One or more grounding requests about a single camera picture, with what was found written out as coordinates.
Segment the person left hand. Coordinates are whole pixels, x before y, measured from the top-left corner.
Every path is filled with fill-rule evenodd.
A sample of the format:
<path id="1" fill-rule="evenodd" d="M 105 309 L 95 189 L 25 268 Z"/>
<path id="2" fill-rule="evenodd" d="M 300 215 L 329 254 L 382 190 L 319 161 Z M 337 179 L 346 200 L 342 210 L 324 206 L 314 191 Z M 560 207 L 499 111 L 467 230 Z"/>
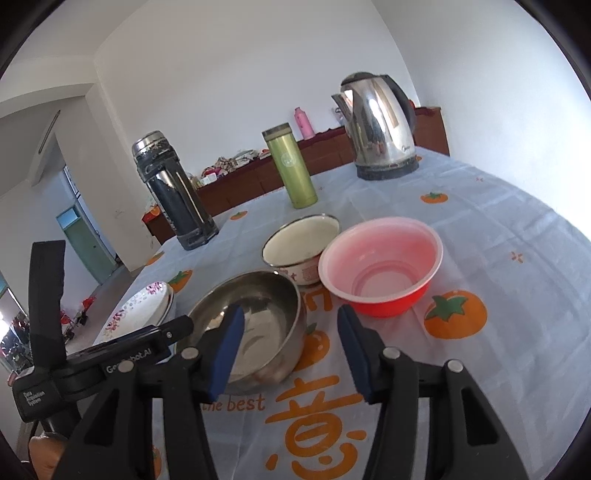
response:
<path id="1" fill-rule="evenodd" d="M 66 439 L 57 433 L 44 432 L 28 443 L 32 466 L 39 480 L 51 480 L 66 448 Z"/>

